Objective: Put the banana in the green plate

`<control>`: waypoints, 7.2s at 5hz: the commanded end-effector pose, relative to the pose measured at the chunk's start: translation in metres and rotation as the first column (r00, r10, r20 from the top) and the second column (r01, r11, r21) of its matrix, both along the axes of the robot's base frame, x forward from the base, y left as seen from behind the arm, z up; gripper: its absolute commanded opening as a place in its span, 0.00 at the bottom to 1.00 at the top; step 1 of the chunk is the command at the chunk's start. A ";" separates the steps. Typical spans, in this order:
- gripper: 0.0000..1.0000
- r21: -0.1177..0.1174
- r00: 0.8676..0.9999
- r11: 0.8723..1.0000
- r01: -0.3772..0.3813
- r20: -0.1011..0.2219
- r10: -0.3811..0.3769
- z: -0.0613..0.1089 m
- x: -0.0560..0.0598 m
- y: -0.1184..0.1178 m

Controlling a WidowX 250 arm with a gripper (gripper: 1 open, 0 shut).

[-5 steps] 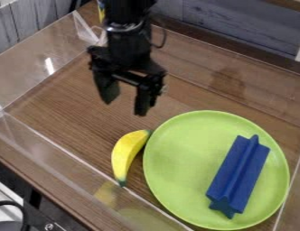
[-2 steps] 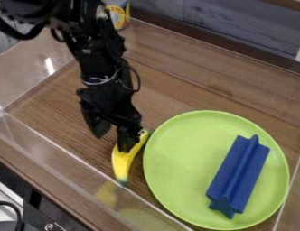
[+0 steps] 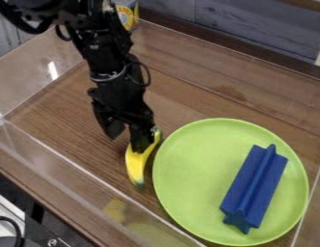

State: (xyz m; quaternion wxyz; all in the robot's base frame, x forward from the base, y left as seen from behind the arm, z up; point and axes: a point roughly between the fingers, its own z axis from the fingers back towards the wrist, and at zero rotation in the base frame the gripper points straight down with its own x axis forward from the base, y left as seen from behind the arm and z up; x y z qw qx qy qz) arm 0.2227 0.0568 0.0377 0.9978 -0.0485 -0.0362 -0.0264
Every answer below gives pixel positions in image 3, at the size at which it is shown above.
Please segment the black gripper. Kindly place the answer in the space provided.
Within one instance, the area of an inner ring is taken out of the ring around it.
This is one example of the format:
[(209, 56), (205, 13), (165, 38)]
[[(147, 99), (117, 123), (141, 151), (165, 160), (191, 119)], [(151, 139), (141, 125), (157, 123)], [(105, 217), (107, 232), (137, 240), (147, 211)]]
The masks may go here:
[(90, 77), (95, 84), (89, 89), (93, 112), (98, 124), (111, 140), (115, 140), (130, 125), (130, 144), (134, 152), (142, 153), (155, 141), (154, 113), (145, 102), (147, 83), (142, 75)]

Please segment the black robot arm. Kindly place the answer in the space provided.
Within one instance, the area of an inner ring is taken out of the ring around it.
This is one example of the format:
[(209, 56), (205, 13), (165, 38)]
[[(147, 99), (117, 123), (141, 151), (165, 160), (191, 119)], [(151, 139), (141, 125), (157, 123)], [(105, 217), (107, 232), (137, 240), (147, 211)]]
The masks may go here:
[(50, 27), (74, 43), (89, 64), (94, 116), (105, 134), (130, 133), (131, 149), (141, 153), (155, 142), (154, 113), (143, 95), (151, 84), (147, 66), (130, 53), (126, 30), (113, 0), (0, 0), (0, 14), (26, 33)]

